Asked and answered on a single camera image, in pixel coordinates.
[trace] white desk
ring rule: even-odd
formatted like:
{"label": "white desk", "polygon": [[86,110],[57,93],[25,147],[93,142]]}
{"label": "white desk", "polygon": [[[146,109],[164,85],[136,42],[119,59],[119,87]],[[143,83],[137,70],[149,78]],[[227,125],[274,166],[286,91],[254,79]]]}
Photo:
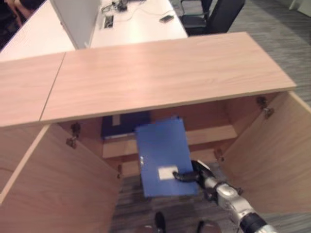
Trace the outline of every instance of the white desk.
{"label": "white desk", "polygon": [[[296,3],[297,3],[297,0],[293,0],[289,9],[290,10],[294,9]],[[301,0],[297,11],[311,17],[311,1],[310,0]]]}
{"label": "white desk", "polygon": [[[110,3],[111,0],[103,0],[103,6]],[[113,28],[100,30],[100,24],[96,25],[91,47],[187,37],[176,15],[166,24],[159,22],[161,17],[167,15],[165,12],[175,15],[169,0],[147,0],[143,4],[138,1],[130,2],[127,12],[109,13],[114,15]],[[0,61],[70,50],[74,50],[74,46],[60,24],[50,0],[47,0],[1,51]]]}
{"label": "white desk", "polygon": [[[110,0],[103,0],[103,6],[109,4]],[[97,24],[91,48],[187,37],[169,0],[132,1],[126,12],[105,14],[114,15],[113,28],[100,29],[101,23]],[[174,19],[160,23],[165,15],[174,15]]]}

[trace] mobile phone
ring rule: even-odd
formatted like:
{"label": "mobile phone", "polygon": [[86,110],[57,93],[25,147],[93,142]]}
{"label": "mobile phone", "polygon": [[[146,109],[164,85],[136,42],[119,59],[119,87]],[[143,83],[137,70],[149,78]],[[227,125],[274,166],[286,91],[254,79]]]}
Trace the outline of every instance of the mobile phone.
{"label": "mobile phone", "polygon": [[167,23],[167,22],[171,21],[173,18],[174,18],[174,16],[170,16],[170,15],[164,16],[163,18],[160,19],[160,22],[161,23]]}

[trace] cable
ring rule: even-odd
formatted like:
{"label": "cable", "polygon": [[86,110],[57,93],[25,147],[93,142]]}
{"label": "cable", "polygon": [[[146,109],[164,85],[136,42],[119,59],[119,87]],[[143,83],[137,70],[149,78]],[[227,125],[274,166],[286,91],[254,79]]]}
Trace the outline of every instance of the cable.
{"label": "cable", "polygon": [[[112,1],[112,3],[111,3],[110,5],[102,7],[101,12],[102,12],[102,13],[106,13],[106,12],[109,12],[109,11],[112,11],[112,10],[117,10],[117,9],[118,9],[117,6],[118,6],[118,4],[119,4],[121,1],[123,2],[123,4],[127,5],[129,0],[126,0],[126,2],[125,2],[125,0]],[[139,5],[144,4],[146,1],[147,1],[147,0],[140,0]]]}
{"label": "cable", "polygon": [[141,9],[141,8],[138,7],[138,8],[136,8],[136,9],[133,11],[132,15],[131,15],[128,19],[125,19],[125,20],[118,20],[118,21],[114,21],[114,22],[120,23],[120,22],[127,22],[127,21],[130,21],[130,20],[133,18],[134,14],[135,14],[135,12],[136,12],[137,10],[141,10],[141,11],[147,13],[147,14],[155,15],[155,16],[162,16],[162,15],[167,14],[168,12],[174,11],[174,9],[171,9],[171,10],[169,10],[169,11],[166,11],[166,12],[162,13],[162,14],[157,14],[157,13],[150,13],[150,12],[148,12],[148,11],[146,11],[146,10]]}

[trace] white label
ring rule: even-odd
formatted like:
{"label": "white label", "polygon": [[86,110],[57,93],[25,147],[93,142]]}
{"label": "white label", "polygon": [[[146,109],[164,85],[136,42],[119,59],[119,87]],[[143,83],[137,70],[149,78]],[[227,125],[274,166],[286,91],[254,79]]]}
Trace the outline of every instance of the white label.
{"label": "white label", "polygon": [[112,116],[112,126],[121,125],[121,117],[119,115],[113,115]]}
{"label": "white label", "polygon": [[178,172],[178,168],[176,166],[160,167],[158,171],[160,180],[169,180],[175,179],[173,176],[173,172]]}

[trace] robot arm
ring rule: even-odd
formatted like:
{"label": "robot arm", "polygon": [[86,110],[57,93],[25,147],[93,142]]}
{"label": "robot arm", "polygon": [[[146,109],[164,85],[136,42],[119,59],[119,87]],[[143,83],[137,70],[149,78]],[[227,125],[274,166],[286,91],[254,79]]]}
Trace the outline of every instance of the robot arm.
{"label": "robot arm", "polygon": [[245,233],[276,233],[253,209],[249,202],[240,196],[236,188],[226,182],[219,182],[201,161],[192,161],[194,172],[180,174],[174,172],[175,179],[181,182],[196,181],[206,193],[209,201],[215,201],[220,207],[232,214],[232,220]]}

